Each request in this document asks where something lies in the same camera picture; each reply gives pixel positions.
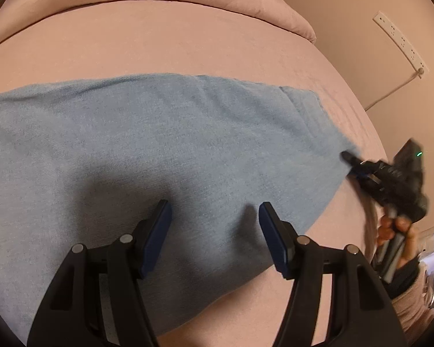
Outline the pink sleeve right forearm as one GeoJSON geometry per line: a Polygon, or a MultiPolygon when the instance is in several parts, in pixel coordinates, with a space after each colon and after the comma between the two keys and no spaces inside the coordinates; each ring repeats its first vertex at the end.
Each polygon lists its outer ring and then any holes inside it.
{"type": "Polygon", "coordinates": [[[414,257],[396,270],[390,284],[383,284],[409,344],[423,334],[434,319],[434,310],[427,307],[423,297],[425,269],[419,258],[414,257]]]}

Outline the person right hand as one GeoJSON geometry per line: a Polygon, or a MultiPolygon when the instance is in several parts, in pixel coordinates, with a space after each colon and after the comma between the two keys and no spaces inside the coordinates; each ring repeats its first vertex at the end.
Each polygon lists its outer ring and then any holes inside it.
{"type": "Polygon", "coordinates": [[[380,248],[385,242],[392,239],[396,230],[405,236],[404,247],[396,266],[397,269],[400,269],[417,256],[418,230],[406,217],[401,216],[391,219],[389,216],[384,215],[379,221],[376,239],[377,247],[380,248]]]}

